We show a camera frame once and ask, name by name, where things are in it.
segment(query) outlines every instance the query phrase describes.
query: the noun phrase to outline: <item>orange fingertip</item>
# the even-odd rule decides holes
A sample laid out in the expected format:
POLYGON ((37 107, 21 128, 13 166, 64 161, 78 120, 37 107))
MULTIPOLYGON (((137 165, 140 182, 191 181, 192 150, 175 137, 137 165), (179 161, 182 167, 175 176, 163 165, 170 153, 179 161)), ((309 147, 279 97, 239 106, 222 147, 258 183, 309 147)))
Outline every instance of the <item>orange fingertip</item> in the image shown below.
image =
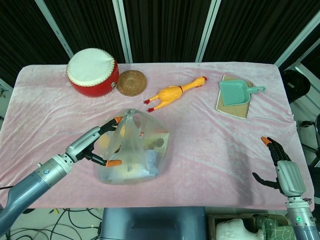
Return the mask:
POLYGON ((121 160, 109 160, 106 162, 106 167, 115 167, 115 166, 119 166, 122 164, 121 160))
POLYGON ((123 118, 124 118, 123 116, 116 116, 116 117, 114 118, 116 124, 118 124, 123 118))
POLYGON ((270 141, 268 138, 266 138, 265 136, 262 136, 262 137, 261 137, 261 141, 262 141, 266 146, 268 146, 269 144, 271 144, 271 141, 270 141))

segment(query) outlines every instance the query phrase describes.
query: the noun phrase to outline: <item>drum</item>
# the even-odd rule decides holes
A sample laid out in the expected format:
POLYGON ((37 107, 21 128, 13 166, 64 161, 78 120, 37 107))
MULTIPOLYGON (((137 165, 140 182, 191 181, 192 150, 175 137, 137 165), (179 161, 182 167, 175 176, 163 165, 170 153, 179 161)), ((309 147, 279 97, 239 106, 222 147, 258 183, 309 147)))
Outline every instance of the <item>drum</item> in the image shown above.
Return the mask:
POLYGON ((77 52, 70 59, 66 73, 75 90, 88 97, 99 97, 111 92, 117 87, 119 79, 115 59, 98 48, 77 52))

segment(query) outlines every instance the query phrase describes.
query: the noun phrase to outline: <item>white object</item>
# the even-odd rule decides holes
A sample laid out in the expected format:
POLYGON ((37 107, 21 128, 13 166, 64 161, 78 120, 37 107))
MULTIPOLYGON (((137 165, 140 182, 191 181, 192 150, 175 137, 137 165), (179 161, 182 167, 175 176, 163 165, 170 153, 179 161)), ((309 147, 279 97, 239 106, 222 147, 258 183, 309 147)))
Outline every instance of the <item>white object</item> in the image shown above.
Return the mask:
POLYGON ((67 65, 69 79, 78 86, 95 86, 113 72, 115 59, 106 51, 87 48, 77 52, 67 65))
POLYGON ((220 222, 216 226, 217 240, 264 240, 261 229, 257 233, 248 231, 242 219, 220 222))

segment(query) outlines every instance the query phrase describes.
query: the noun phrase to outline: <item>drum head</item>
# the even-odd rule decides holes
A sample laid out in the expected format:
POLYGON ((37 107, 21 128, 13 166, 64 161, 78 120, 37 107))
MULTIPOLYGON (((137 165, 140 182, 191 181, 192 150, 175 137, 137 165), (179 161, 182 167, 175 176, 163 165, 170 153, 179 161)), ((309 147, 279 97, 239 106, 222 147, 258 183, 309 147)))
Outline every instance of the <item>drum head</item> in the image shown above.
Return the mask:
POLYGON ((77 52, 67 65, 67 75, 78 86, 90 87, 106 80, 115 67, 115 59, 106 51, 87 48, 77 52))

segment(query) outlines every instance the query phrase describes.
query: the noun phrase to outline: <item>mint green dustpan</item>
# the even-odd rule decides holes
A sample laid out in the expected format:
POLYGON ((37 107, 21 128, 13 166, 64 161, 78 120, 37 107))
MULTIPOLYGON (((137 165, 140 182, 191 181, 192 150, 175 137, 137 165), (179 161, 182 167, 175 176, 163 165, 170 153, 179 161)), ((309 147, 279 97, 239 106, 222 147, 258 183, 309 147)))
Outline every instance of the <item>mint green dustpan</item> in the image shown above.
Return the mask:
POLYGON ((246 81, 241 79, 221 81, 220 92, 224 106, 235 106, 250 101, 251 94, 261 93, 264 86, 248 87, 246 81))

